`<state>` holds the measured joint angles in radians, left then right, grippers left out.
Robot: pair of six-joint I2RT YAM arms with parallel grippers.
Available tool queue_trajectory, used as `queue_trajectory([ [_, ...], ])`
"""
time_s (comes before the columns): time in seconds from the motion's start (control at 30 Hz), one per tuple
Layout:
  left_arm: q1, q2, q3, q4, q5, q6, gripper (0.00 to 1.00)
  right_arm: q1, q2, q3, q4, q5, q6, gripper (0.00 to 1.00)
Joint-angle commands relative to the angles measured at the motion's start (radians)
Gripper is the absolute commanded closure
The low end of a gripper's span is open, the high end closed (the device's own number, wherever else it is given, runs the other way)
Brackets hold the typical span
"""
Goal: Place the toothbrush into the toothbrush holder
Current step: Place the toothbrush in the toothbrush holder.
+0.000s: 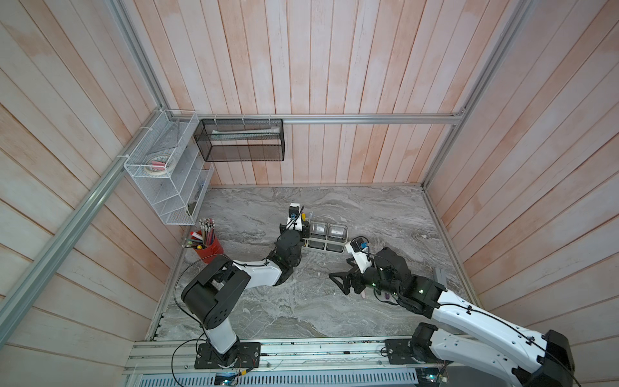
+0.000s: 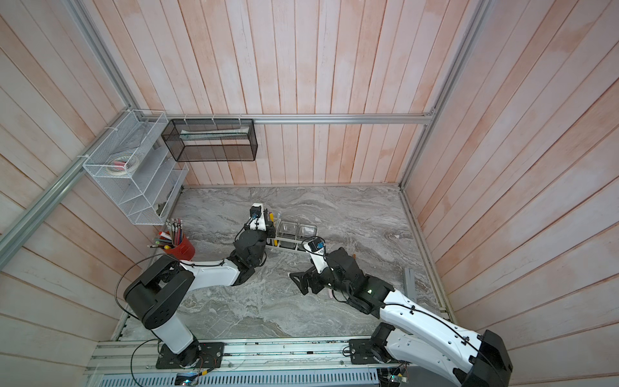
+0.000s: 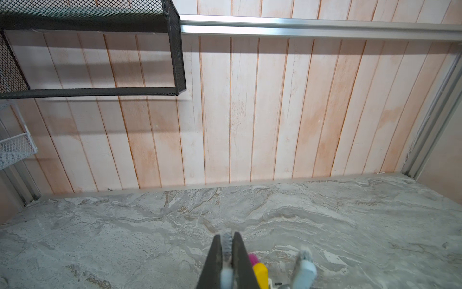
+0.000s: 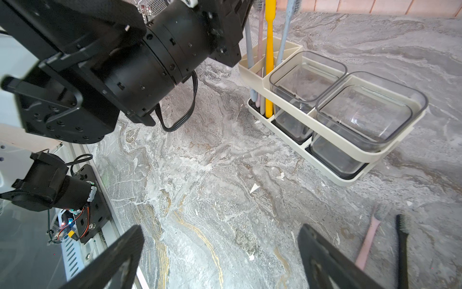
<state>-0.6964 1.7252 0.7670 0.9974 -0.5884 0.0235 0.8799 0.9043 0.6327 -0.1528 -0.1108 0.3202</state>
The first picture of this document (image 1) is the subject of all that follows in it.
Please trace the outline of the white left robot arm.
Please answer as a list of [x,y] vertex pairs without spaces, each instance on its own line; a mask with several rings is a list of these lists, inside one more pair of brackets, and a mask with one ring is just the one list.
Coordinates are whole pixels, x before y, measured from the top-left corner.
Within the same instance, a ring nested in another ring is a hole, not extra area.
[[181,299],[198,319],[211,351],[222,363],[235,356],[239,338],[229,315],[245,290],[285,283],[301,263],[310,223],[302,218],[280,225],[274,249],[262,261],[237,262],[218,254],[182,291]]

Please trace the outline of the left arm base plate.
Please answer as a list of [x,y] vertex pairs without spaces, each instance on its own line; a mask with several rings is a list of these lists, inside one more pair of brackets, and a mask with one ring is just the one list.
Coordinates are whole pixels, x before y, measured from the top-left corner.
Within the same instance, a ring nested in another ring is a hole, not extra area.
[[261,343],[237,341],[226,353],[220,354],[211,343],[201,343],[195,359],[195,369],[254,369],[260,364]]

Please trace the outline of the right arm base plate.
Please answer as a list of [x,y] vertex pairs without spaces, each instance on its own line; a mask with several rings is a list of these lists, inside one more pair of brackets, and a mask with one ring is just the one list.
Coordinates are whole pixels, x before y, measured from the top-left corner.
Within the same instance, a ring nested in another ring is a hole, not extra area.
[[425,364],[426,355],[413,339],[387,339],[385,349],[391,365]]

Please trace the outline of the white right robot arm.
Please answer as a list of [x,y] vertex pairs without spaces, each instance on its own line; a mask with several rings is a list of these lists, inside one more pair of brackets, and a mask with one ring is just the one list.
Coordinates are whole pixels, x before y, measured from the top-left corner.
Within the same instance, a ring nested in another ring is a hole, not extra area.
[[372,290],[377,299],[427,318],[408,339],[385,341],[391,364],[462,364],[512,386],[574,386],[575,361],[568,338],[553,330],[519,327],[475,306],[431,278],[410,272],[390,248],[364,250],[351,269],[330,274],[343,293]]

